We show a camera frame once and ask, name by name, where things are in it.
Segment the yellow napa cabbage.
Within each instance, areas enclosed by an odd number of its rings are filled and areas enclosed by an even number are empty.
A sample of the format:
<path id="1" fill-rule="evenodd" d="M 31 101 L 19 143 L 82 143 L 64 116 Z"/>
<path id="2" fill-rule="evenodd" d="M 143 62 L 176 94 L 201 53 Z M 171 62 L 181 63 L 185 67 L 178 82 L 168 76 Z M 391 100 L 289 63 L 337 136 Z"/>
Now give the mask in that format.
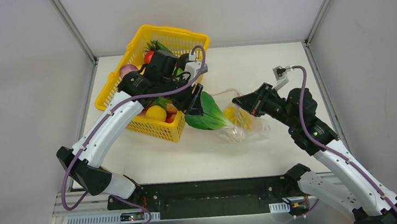
<path id="1" fill-rule="evenodd" d="M 240 128 L 244 129 L 251 129 L 252 125 L 254 124 L 254 118 L 250 114 L 248 114 L 246 111 L 243 109 L 230 105 L 228 106 L 223 114 L 225 117 L 232 122 L 235 126 L 238 126 Z"/>

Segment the green white bok choy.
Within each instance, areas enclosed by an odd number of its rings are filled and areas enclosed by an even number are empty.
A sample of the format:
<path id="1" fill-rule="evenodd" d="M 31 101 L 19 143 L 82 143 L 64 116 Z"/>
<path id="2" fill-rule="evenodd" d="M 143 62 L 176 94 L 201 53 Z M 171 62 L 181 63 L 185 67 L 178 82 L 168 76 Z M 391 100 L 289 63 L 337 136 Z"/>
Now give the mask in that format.
<path id="1" fill-rule="evenodd" d="M 201 105 L 203 115 L 185 115 L 188 126 L 200 130 L 223 129 L 234 126 L 209 93 L 204 91 L 201 93 Z"/>

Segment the clear zip top bag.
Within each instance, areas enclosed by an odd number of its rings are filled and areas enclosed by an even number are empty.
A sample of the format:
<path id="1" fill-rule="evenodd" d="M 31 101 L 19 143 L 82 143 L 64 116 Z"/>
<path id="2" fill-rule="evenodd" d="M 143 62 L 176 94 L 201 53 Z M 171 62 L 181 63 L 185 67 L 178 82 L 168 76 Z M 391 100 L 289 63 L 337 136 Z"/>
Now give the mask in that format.
<path id="1" fill-rule="evenodd" d="M 236 143 L 267 139 L 270 132 L 268 122 L 260 117 L 251 116 L 232 103 L 232 99 L 241 95 L 242 92 L 236 88 L 228 88 L 211 95 L 229 121 L 227 126 L 216 129 L 215 133 L 224 140 Z"/>

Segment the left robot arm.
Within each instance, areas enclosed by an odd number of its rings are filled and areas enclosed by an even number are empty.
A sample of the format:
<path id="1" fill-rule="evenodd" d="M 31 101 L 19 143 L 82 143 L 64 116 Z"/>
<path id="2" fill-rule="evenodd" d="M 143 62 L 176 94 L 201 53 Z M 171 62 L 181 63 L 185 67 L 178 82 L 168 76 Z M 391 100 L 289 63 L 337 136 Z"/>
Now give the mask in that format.
<path id="1" fill-rule="evenodd" d="M 110 147 L 126 126 L 158 97 L 167 97 L 185 115 L 203 115 L 200 98 L 203 86 L 197 79 L 208 70 L 205 49 L 196 45 L 188 54 L 188 80 L 168 74 L 174 65 L 162 61 L 160 58 L 164 55 L 156 52 L 151 62 L 143 66 L 144 74 L 136 71 L 126 75 L 111 103 L 88 133 L 71 148 L 58 149 L 56 157 L 65 170 L 62 192 L 65 192 L 68 178 L 72 178 L 92 196 L 110 194 L 120 198 L 129 209 L 140 205 L 142 197 L 136 190 L 136 183 L 102 167 Z"/>

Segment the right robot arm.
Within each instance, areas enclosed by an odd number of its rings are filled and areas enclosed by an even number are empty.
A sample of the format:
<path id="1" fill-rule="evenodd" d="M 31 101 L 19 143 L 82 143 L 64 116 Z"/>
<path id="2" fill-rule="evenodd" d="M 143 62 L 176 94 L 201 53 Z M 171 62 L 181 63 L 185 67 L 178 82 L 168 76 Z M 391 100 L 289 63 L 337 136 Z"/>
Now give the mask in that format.
<path id="1" fill-rule="evenodd" d="M 348 216 L 353 224 L 397 224 L 397 194 L 367 172 L 330 126 L 316 116 L 318 103 L 308 88 L 292 89 L 283 98 L 264 83 L 232 102 L 252 116 L 268 115 L 288 126 L 294 143 L 342 183 L 323 183 L 319 175 L 297 164 L 286 173 L 284 188 L 288 194 L 316 196 Z"/>

